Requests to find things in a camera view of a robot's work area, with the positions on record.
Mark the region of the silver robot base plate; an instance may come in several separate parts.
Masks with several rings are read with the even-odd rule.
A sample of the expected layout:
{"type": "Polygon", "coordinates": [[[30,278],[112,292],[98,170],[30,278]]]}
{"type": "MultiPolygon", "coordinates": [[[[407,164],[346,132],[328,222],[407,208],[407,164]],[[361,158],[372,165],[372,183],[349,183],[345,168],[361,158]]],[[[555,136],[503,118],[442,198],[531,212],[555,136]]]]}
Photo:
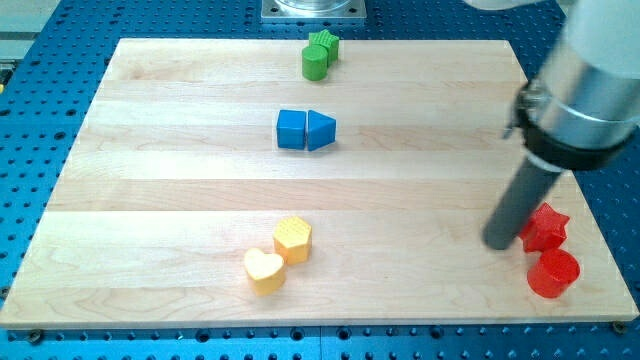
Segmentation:
{"type": "Polygon", "coordinates": [[[262,0],[261,20],[288,21],[352,20],[367,18],[364,0],[262,0]]]}

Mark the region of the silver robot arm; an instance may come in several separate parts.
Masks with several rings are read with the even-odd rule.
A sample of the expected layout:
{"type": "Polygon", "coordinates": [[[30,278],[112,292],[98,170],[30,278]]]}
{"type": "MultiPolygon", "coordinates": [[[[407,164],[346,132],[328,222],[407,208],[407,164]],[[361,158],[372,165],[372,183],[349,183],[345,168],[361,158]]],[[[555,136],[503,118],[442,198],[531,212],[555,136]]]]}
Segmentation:
{"type": "Polygon", "coordinates": [[[538,74],[518,92],[503,135],[526,156],[482,230],[507,249],[565,170],[613,160],[639,125],[639,4],[580,0],[538,74]]]}

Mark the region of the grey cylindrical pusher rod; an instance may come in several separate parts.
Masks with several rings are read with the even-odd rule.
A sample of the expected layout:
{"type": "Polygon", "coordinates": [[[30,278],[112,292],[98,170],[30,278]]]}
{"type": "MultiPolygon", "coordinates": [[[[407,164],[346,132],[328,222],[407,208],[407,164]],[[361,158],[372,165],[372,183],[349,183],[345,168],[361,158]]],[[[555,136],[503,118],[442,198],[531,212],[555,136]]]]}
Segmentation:
{"type": "Polygon", "coordinates": [[[493,250],[509,248],[562,173],[526,157],[484,225],[484,243],[493,250]]]}

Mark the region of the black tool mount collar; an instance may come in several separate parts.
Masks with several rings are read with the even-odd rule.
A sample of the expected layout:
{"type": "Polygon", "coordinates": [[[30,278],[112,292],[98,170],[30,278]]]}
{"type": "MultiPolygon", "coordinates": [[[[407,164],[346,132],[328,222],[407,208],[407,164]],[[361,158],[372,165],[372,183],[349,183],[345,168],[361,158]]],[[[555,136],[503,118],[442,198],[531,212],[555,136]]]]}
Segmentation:
{"type": "Polygon", "coordinates": [[[636,120],[589,116],[559,101],[544,83],[530,81],[515,97],[503,137],[516,128],[530,155],[557,168],[588,171],[621,153],[633,138],[636,120]]]}

